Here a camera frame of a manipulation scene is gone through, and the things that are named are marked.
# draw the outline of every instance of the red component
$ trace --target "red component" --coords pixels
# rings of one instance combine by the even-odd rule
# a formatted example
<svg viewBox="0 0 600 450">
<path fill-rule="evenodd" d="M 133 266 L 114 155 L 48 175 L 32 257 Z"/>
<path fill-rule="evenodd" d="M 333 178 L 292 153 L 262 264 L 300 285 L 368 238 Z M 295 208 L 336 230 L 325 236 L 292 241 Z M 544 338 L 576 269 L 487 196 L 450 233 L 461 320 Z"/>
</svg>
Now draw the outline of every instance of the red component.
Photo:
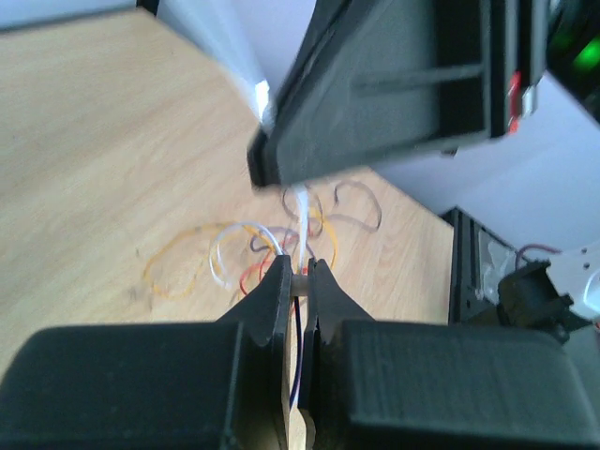
<svg viewBox="0 0 600 450">
<path fill-rule="evenodd" d="M 519 102 L 521 94 L 521 72 L 513 74 L 508 84 L 508 96 L 510 98 L 510 119 L 508 119 L 508 132 L 516 133 L 518 130 Z"/>
</svg>

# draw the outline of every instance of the white robot part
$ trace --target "white robot part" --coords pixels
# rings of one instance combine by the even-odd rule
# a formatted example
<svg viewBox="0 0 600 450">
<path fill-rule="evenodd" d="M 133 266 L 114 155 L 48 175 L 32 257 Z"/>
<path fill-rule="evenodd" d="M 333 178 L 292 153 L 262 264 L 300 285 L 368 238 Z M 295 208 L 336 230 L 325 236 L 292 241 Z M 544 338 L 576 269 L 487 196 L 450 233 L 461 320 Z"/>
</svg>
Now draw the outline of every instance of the white robot part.
<svg viewBox="0 0 600 450">
<path fill-rule="evenodd" d="M 551 256 L 546 273 L 558 294 L 571 297 L 573 313 L 600 321 L 600 241 Z"/>
</svg>

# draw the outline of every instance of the wooden table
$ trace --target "wooden table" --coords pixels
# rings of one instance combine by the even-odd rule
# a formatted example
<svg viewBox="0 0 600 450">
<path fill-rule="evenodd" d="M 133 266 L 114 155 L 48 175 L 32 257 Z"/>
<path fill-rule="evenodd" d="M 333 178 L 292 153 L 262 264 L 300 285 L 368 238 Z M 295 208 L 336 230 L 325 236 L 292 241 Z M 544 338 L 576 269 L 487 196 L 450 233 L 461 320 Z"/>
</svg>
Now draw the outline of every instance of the wooden table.
<svg viewBox="0 0 600 450">
<path fill-rule="evenodd" d="M 141 280 L 147 259 L 182 230 L 242 219 L 296 227 L 278 192 L 250 188 L 257 121 L 227 77 L 143 12 L 1 36 L 0 105 L 0 373 L 43 327 L 223 314 L 235 294 L 206 267 L 185 298 Z M 332 221 L 340 286 L 377 318 L 444 323 L 451 228 L 369 170 L 315 187 L 326 214 L 375 220 L 360 189 L 344 188 L 334 206 L 339 178 L 367 184 L 383 211 L 376 233 Z M 157 262 L 157 286 L 181 289 L 210 238 L 195 233 Z M 238 277 L 261 259 L 247 244 L 224 245 Z M 326 235 L 310 244 L 331 257 Z"/>
</svg>

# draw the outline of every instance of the table surface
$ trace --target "table surface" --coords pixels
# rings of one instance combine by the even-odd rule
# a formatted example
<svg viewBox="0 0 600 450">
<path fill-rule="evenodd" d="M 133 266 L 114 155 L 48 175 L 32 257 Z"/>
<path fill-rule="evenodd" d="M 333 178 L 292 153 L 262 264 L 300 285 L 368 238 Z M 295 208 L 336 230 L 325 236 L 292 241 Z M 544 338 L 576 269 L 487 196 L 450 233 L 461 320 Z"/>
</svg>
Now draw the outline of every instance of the table surface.
<svg viewBox="0 0 600 450">
<path fill-rule="evenodd" d="M 0 37 L 0 374 L 38 329 L 68 323 L 213 320 L 239 298 L 205 267 L 214 232 L 252 219 L 296 227 L 274 189 L 253 191 L 246 148 L 257 121 L 221 69 L 142 11 Z M 445 323 L 452 230 L 370 170 L 315 184 L 325 214 L 376 221 L 375 233 L 332 220 L 338 283 L 381 319 Z M 326 234 L 311 239 L 330 260 Z M 224 244 L 232 279 L 262 256 L 240 235 Z M 249 288 L 256 284 L 248 280 Z M 292 448 L 302 444 L 292 426 Z"/>
</svg>

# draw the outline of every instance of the white wire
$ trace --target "white wire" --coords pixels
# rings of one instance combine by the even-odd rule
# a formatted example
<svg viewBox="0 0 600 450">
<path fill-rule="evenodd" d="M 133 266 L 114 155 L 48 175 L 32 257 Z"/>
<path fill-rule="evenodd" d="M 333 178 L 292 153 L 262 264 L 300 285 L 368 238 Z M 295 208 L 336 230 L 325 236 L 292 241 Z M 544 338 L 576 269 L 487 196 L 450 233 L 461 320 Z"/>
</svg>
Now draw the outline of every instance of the white wire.
<svg viewBox="0 0 600 450">
<path fill-rule="evenodd" d="M 218 284 L 222 288 L 229 289 L 232 285 L 229 281 L 223 281 L 223 279 L 219 275 L 217 275 L 217 273 L 215 272 L 215 266 L 213 265 L 213 248 L 216 247 L 217 260 L 218 260 L 219 266 L 221 267 L 221 271 L 223 272 L 223 275 L 225 276 L 225 278 L 227 278 L 228 274 L 225 269 L 225 266 L 223 265 L 223 261 L 220 256 L 220 251 L 218 249 L 219 242 L 227 234 L 234 232 L 236 230 L 239 230 L 240 228 L 244 228 L 246 226 L 254 227 L 257 230 L 259 230 L 260 232 L 262 232 L 271 241 L 271 243 L 273 244 L 273 247 L 275 247 L 276 254 L 277 255 L 283 254 L 283 250 L 281 249 L 281 246 L 279 245 L 279 242 L 276 239 L 276 237 L 269 231 L 268 228 L 266 228 L 264 225 L 262 225 L 258 222 L 254 222 L 251 220 L 245 220 L 242 222 L 236 222 L 236 223 L 230 225 L 229 227 L 224 228 L 223 230 L 221 230 L 221 232 L 219 234 L 217 234 L 217 237 L 211 243 L 210 248 L 208 249 L 208 265 L 210 266 L 210 273 L 213 276 L 213 280 L 216 282 L 216 284 Z"/>
<path fill-rule="evenodd" d="M 307 249 L 308 240 L 308 192 L 306 187 L 298 186 L 294 189 L 296 204 L 298 205 L 298 219 L 300 232 L 298 233 L 298 274 L 302 274 L 304 267 L 304 254 Z"/>
</svg>

